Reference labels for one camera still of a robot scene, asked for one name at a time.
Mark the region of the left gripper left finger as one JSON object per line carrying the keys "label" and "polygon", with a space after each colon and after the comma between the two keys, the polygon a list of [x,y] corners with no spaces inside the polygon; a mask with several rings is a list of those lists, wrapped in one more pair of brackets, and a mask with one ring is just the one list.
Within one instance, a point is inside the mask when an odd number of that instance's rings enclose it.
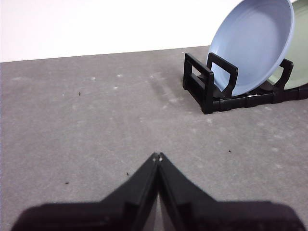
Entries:
{"label": "left gripper left finger", "polygon": [[142,231],[157,198],[159,155],[98,202],[51,203],[23,211],[13,231]]}

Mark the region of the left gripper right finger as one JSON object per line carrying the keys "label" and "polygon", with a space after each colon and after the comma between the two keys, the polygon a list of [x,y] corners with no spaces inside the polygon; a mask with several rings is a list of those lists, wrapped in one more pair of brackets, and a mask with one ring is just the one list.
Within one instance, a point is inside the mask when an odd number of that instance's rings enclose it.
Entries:
{"label": "left gripper right finger", "polygon": [[288,205],[271,201],[217,201],[163,153],[158,158],[159,193],[176,231],[300,231],[302,221]]}

